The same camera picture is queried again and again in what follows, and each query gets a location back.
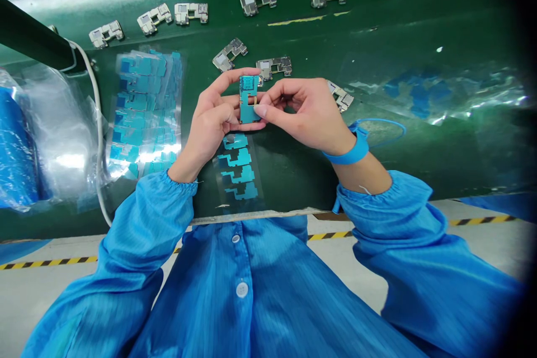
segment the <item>gray floor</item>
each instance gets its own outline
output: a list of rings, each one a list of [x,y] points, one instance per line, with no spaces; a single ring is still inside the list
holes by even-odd
[[[434,204],[450,220],[501,215],[450,200]],[[319,221],[312,216],[308,220],[310,234],[352,229],[350,222]],[[449,233],[465,238],[477,256],[524,280],[537,235],[535,225],[516,220],[451,227]],[[93,256],[97,254],[101,239],[102,236],[55,239],[41,250],[13,262]],[[354,238],[324,239],[310,241],[309,246],[356,295],[380,312],[388,286],[384,279],[355,260],[352,254],[355,242]],[[175,258],[173,255],[163,266],[166,276]],[[82,263],[0,271],[0,295],[4,302],[0,311],[0,355],[5,358],[20,356],[33,327],[52,302],[69,283],[93,273],[96,266],[97,263]]]

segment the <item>sleeve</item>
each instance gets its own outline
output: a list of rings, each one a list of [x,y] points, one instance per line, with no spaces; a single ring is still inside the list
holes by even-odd
[[[122,357],[161,287],[160,268],[192,221],[196,183],[142,178],[117,209],[95,274],[70,284],[37,324],[22,357]]]
[[[388,282],[382,317],[430,355],[489,356],[521,285],[446,234],[446,218],[427,202],[430,187],[390,175],[392,187],[380,195],[337,190],[356,227],[357,260]]]

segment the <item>white button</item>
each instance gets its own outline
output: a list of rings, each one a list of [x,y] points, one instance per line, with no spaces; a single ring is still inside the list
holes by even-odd
[[[239,283],[239,285],[237,285],[237,296],[239,298],[244,298],[246,294],[248,294],[248,284],[245,282]]]

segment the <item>green surface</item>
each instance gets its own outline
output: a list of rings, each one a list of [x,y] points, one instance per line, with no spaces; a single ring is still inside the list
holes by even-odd
[[[187,60],[182,95],[181,129],[186,141],[198,94],[219,74],[211,60],[234,37],[248,47],[238,56],[237,68],[260,59],[288,55],[293,77],[328,78],[353,89],[361,83],[383,84],[410,68],[428,66],[464,71],[494,63],[525,70],[511,10],[506,0],[348,0],[340,6],[315,10],[309,0],[278,0],[276,8],[261,7],[246,18],[239,0],[11,0],[59,33],[78,42],[96,62],[102,109],[110,110],[119,91],[115,73],[118,53],[150,46],[180,51]],[[136,18],[166,2],[209,3],[209,23],[191,21],[189,27],[159,25],[146,39]],[[334,13],[349,12],[335,16]],[[274,22],[325,16],[321,20],[269,26]],[[105,50],[92,50],[88,32],[118,19],[126,38]],[[443,46],[442,52],[436,49]],[[0,64],[15,75],[24,57],[0,47]],[[87,76],[78,77],[91,94]],[[238,84],[229,93],[238,93]],[[535,155],[525,138],[529,119],[502,107],[479,110],[470,121],[448,119],[432,126],[419,119],[396,115],[357,98],[347,112],[350,123],[362,117],[384,117],[407,126],[405,138],[374,151],[388,169],[398,169],[425,180],[434,199],[520,191],[533,186],[529,162]],[[370,126],[373,141],[392,138],[395,126]],[[329,210],[335,198],[336,178],[325,159],[295,142],[275,127],[255,133],[257,163],[265,205],[276,211],[313,207]],[[220,215],[220,196],[212,165],[200,174],[194,199],[197,217]],[[134,189],[120,180],[106,189],[110,208],[117,207]],[[77,214],[76,207],[60,204],[42,214],[23,216],[0,212],[0,240],[52,238],[103,233],[107,229],[99,210]]]

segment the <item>yellow and black tape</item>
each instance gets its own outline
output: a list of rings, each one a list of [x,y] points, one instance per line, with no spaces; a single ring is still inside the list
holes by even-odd
[[[452,220],[449,221],[451,227],[460,227],[463,225],[478,225],[478,224],[487,224],[487,223],[500,223],[516,220],[516,217],[512,215],[499,215],[495,217],[484,217],[484,218],[470,218],[463,220]],[[308,235],[309,241],[320,241],[322,239],[339,239],[339,238],[348,238],[352,236],[352,231],[344,232],[329,232],[324,234],[311,234]],[[181,248],[176,248],[173,253],[179,253]],[[97,261],[97,256],[89,257],[73,257],[66,259],[56,259],[56,260],[44,260],[36,262],[21,262],[21,263],[9,263],[0,265],[0,270],[15,270],[15,269],[29,269],[30,267],[50,267],[50,266],[65,266],[73,265],[78,263],[92,263]]]
[[[487,224],[487,223],[508,222],[508,221],[513,221],[513,220],[516,220],[516,217],[513,217],[512,215],[499,215],[496,217],[453,220],[453,221],[449,221],[449,226],[460,227],[462,225],[479,225],[479,224]]]

